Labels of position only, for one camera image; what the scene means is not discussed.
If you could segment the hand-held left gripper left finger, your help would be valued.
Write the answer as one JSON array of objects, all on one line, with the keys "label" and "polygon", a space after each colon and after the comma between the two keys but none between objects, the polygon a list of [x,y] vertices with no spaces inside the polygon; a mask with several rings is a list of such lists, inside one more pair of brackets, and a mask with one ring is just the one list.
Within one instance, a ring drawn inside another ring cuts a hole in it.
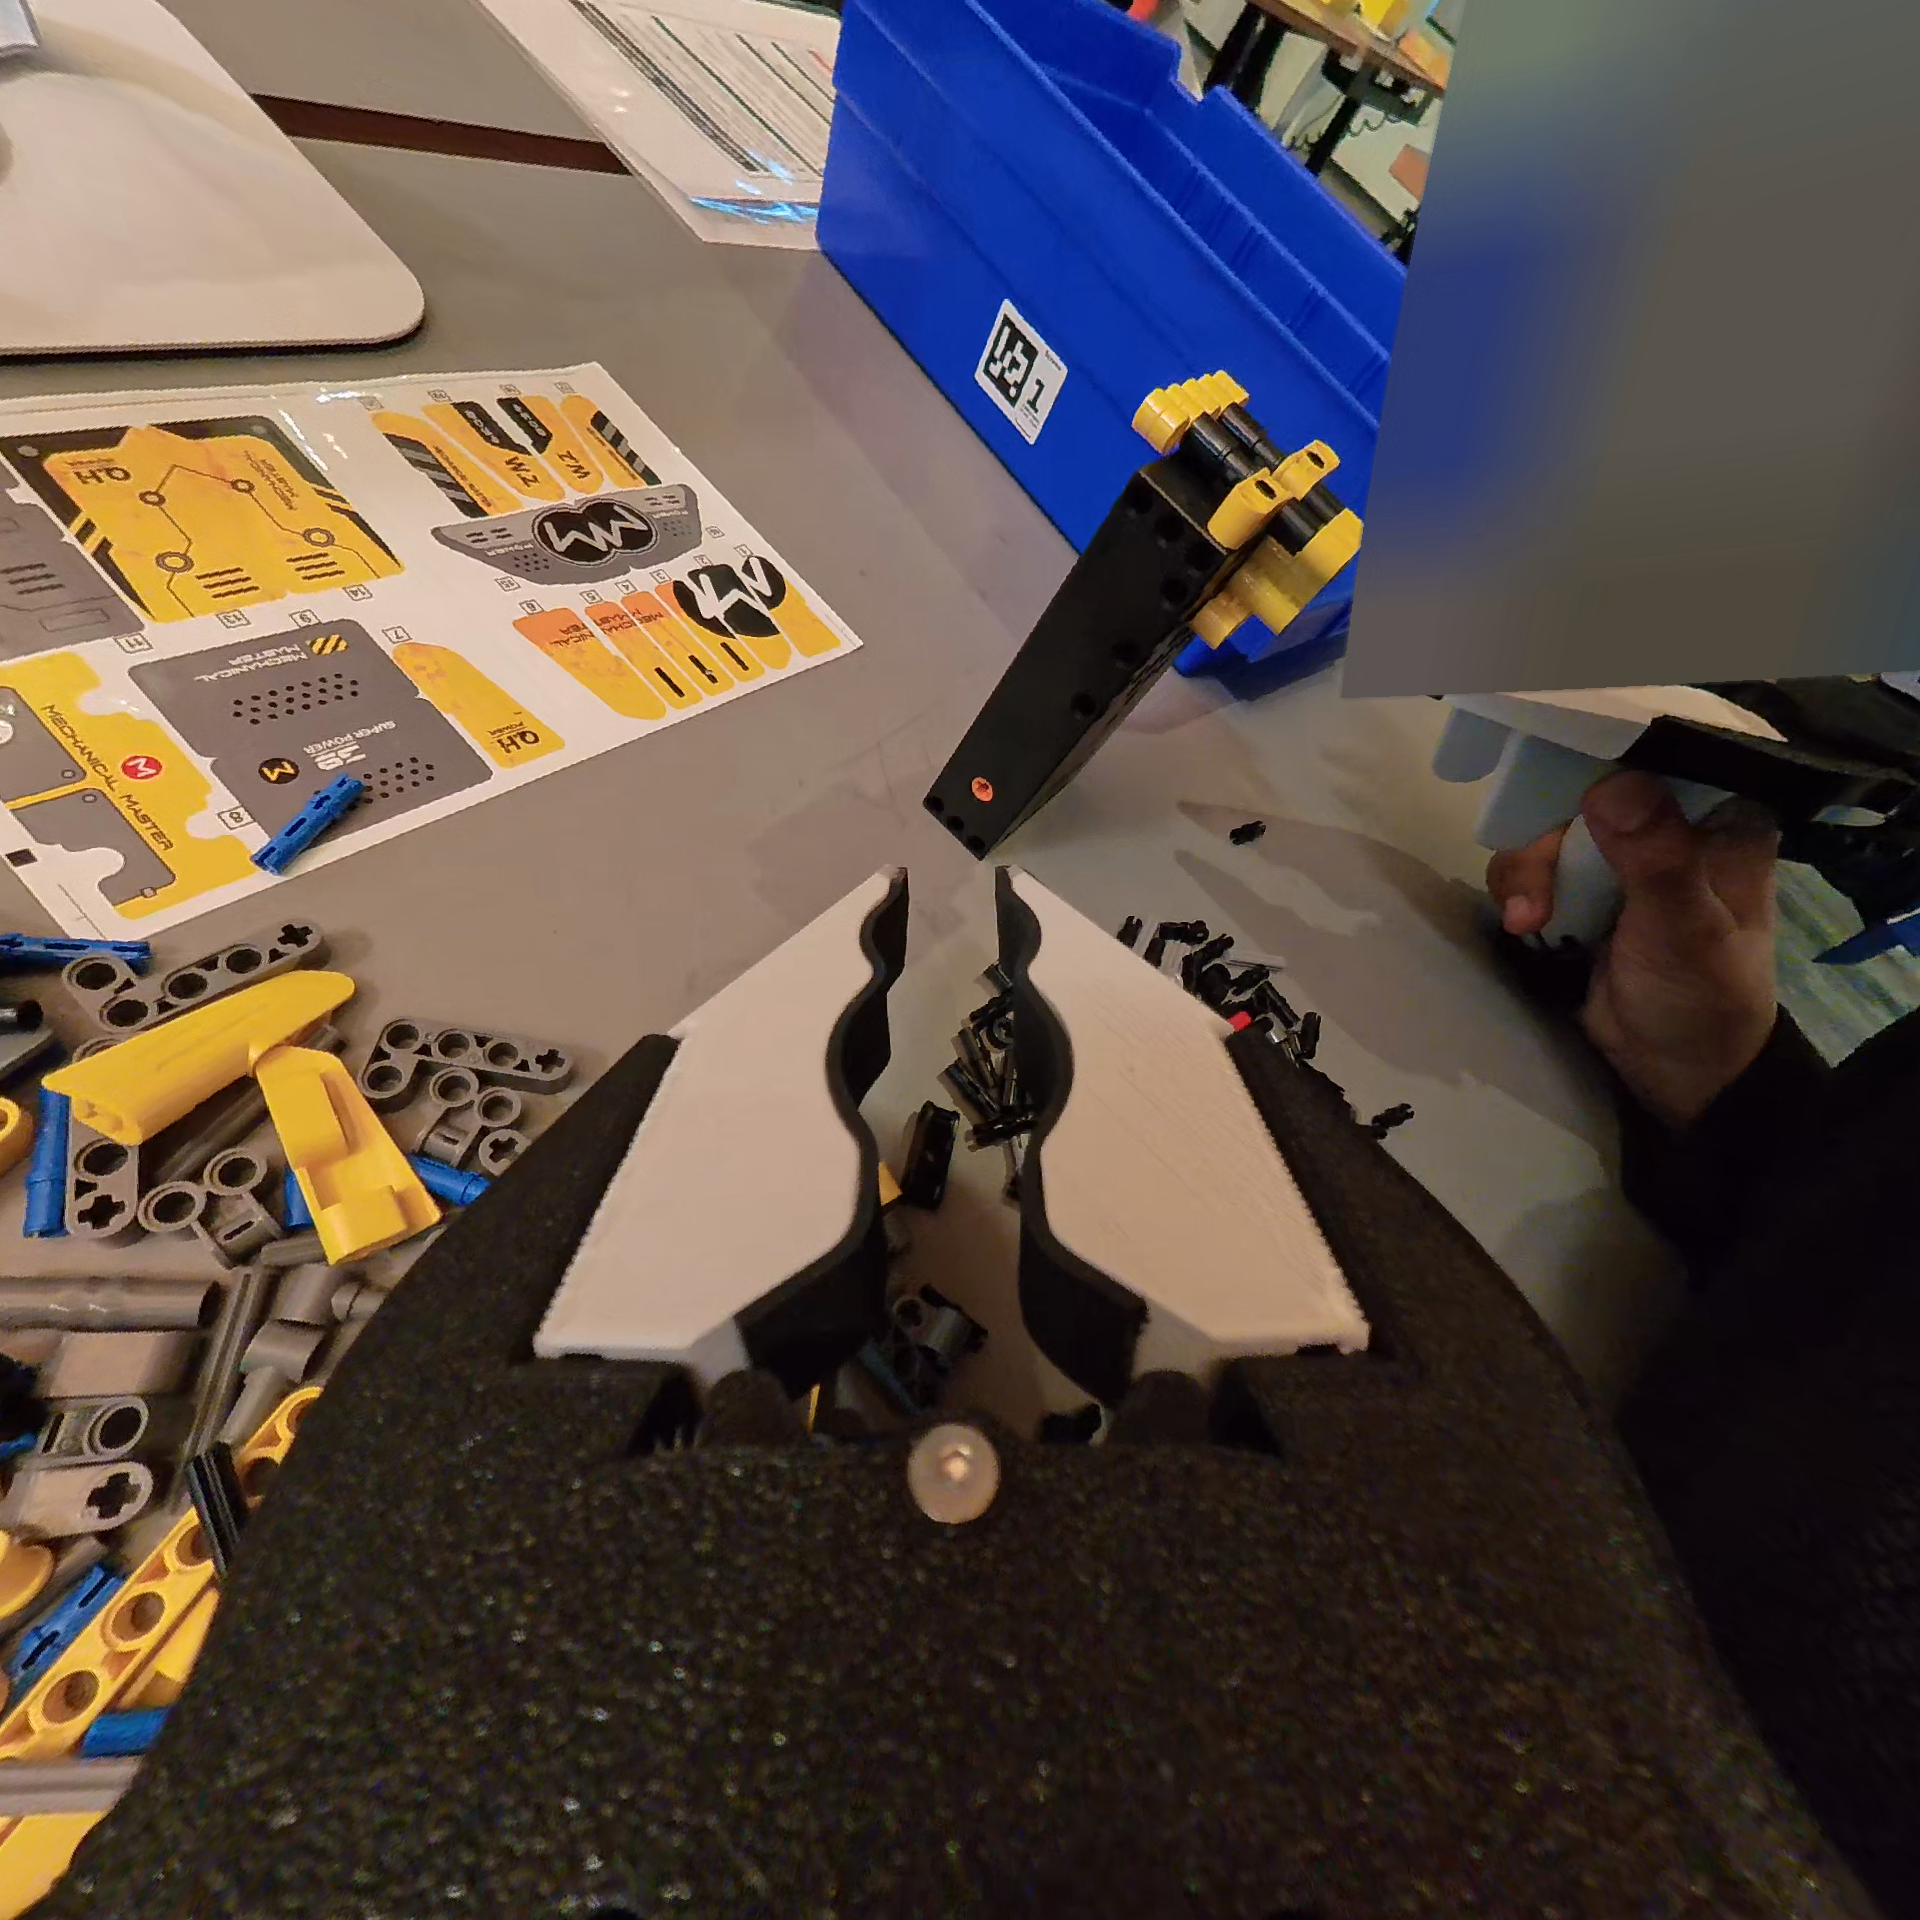
[{"label": "hand-held left gripper left finger", "polygon": [[879,1335],[880,1152],[908,875],[882,868],[668,1030],[664,1071],[535,1332],[703,1387],[811,1387]]}]

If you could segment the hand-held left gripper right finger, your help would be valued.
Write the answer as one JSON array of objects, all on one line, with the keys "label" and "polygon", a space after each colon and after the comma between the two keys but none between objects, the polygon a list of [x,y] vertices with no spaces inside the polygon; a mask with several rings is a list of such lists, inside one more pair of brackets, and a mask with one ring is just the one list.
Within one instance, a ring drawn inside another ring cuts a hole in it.
[{"label": "hand-held left gripper right finger", "polygon": [[1017,867],[994,873],[1024,1328],[1100,1403],[1141,1376],[1365,1353],[1370,1323],[1241,1062],[1285,1064]]}]

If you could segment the person's right hand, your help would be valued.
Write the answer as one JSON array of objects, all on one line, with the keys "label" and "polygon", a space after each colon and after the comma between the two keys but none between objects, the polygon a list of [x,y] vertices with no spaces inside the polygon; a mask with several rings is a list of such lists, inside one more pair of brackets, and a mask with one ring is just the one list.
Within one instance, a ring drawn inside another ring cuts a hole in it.
[{"label": "person's right hand", "polygon": [[1579,821],[1620,888],[1583,1029],[1648,1116],[1687,1129],[1779,1022],[1779,830],[1748,800],[1693,823],[1667,781],[1641,773],[1596,781]]}]

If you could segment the black yellow brick assembly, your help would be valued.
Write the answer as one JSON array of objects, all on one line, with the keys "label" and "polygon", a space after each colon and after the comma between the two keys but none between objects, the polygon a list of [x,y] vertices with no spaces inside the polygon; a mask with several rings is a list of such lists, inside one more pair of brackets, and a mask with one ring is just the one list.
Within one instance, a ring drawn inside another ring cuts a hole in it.
[{"label": "black yellow brick assembly", "polygon": [[1153,447],[1113,500],[924,804],[973,857],[1031,821],[1116,731],[1178,653],[1257,623],[1322,622],[1360,550],[1338,449],[1283,446],[1219,369],[1149,390]]}]

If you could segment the pile of mixed toy bricks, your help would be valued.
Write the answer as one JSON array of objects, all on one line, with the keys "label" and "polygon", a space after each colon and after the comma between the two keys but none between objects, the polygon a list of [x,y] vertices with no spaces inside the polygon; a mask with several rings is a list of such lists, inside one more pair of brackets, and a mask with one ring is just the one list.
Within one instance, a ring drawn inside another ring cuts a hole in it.
[{"label": "pile of mixed toy bricks", "polygon": [[200,1664],[305,1415],[435,1231],[576,1073],[436,1016],[347,1061],[355,982],[287,921],[165,972],[143,944],[4,939],[85,1027],[56,1070],[4,1000],[4,1915],[61,1878]]}]

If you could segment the blue toy pin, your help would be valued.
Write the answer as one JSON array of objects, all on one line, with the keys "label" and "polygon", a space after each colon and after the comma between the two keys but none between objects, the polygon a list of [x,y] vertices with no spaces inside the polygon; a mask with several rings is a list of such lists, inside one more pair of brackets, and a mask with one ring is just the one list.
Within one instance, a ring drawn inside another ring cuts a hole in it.
[{"label": "blue toy pin", "polygon": [[328,781],[251,855],[251,863],[264,873],[287,875],[323,837],[353,815],[365,790],[365,781],[355,775]]}]

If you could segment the yellow sticker sheet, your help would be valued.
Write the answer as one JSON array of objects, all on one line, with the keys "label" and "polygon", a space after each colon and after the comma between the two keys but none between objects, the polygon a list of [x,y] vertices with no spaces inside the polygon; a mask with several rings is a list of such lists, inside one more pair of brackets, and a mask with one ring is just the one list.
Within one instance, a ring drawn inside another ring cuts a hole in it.
[{"label": "yellow sticker sheet", "polygon": [[13,395],[4,877],[131,942],[860,649],[600,364]]}]

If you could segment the blue storage bin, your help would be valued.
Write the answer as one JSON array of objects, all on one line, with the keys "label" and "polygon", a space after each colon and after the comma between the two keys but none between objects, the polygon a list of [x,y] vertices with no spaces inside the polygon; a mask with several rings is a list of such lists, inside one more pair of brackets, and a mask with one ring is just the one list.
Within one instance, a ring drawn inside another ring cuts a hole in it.
[{"label": "blue storage bin", "polygon": [[1407,272],[1167,33],[1100,1],[847,4],[818,243],[1081,548],[1141,400],[1228,373],[1367,515]]}]

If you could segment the laminated paper sheet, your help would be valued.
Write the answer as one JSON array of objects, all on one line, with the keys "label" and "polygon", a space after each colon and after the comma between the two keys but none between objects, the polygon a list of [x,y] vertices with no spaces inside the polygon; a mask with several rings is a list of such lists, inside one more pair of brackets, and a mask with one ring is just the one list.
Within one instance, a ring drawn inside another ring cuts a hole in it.
[{"label": "laminated paper sheet", "polygon": [[485,1],[711,244],[818,249],[839,14],[773,1]]}]

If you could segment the white board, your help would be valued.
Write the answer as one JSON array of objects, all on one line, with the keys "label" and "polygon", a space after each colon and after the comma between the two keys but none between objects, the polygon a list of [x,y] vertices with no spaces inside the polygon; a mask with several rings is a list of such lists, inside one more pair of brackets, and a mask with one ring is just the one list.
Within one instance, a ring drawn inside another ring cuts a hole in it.
[{"label": "white board", "polygon": [[418,278],[153,1],[4,4],[3,353],[388,344]]}]

